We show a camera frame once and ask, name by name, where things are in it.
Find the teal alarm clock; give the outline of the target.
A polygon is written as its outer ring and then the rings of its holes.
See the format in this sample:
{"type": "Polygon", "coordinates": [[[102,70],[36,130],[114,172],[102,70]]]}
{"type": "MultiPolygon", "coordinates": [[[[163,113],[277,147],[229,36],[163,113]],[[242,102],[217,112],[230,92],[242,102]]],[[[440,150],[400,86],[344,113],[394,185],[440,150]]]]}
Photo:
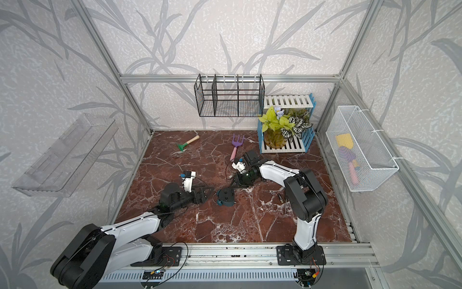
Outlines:
{"type": "Polygon", "coordinates": [[[217,204],[219,206],[233,207],[235,204],[235,190],[223,188],[217,192],[217,204]]]}

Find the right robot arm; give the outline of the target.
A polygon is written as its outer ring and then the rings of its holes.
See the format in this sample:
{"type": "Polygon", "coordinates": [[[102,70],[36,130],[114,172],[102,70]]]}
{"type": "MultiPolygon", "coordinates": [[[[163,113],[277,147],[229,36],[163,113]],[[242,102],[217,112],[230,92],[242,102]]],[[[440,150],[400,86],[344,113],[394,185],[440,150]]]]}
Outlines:
{"type": "Polygon", "coordinates": [[[285,189],[286,199],[297,217],[294,249],[307,253],[317,244],[317,229],[328,205],[328,196],[312,170],[291,169],[249,151],[242,158],[231,159],[237,171],[233,177],[235,188],[248,188],[261,179],[272,181],[285,189]]]}

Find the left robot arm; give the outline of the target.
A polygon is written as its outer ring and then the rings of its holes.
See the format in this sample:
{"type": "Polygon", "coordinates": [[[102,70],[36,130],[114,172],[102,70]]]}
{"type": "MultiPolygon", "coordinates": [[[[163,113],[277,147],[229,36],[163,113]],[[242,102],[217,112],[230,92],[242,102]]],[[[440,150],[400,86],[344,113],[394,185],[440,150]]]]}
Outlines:
{"type": "Polygon", "coordinates": [[[55,260],[50,274],[69,289],[92,289],[104,276],[126,266],[172,266],[176,260],[153,236],[190,204],[203,204],[207,185],[169,183],[151,210],[107,226],[84,226],[55,260]]]}

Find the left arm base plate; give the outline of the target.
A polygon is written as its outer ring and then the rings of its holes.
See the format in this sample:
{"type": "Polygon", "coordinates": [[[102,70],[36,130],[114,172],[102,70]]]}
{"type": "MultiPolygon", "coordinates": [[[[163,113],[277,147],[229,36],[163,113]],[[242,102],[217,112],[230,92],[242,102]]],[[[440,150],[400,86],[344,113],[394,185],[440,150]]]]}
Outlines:
{"type": "Polygon", "coordinates": [[[182,253],[182,247],[170,246],[164,247],[163,243],[157,238],[146,235],[141,240],[147,241],[152,245],[152,249],[148,258],[144,261],[132,263],[131,267],[142,267],[142,266],[164,266],[164,267],[178,267],[180,263],[180,256],[182,253]]]}

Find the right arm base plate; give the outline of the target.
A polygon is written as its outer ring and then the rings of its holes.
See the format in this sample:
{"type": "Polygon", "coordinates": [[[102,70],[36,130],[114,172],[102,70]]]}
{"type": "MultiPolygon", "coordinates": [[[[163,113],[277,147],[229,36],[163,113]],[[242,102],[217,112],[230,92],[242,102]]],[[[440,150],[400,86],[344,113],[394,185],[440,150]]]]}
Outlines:
{"type": "Polygon", "coordinates": [[[324,249],[317,243],[313,247],[302,250],[296,244],[277,246],[277,262],[280,266],[317,265],[327,264],[324,249]]]}

